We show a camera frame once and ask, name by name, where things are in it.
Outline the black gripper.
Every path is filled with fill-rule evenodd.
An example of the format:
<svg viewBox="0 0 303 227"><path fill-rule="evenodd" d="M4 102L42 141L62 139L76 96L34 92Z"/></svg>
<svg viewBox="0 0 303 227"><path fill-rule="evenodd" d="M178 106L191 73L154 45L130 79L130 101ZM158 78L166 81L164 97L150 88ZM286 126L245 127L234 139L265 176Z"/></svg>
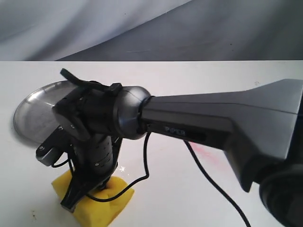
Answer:
<svg viewBox="0 0 303 227"><path fill-rule="evenodd" d="M84 82L52 108L67 133L71 181L61 201L70 213L95 187L105 184L117 166L122 139L114 126L114 103L120 83Z"/></svg>

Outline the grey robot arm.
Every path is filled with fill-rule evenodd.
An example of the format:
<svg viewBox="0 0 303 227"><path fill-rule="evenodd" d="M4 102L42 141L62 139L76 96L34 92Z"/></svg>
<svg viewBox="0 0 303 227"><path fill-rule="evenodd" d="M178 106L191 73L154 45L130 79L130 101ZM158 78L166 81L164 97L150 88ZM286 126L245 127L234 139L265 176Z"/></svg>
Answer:
<svg viewBox="0 0 303 227"><path fill-rule="evenodd" d="M223 150L242 189L286 227L303 224L303 82L284 79L247 91L152 96L142 87L71 79L76 88L53 113L70 136L76 169L61 205L72 212L103 186L116 156L105 139L148 139L152 132Z"/></svg>

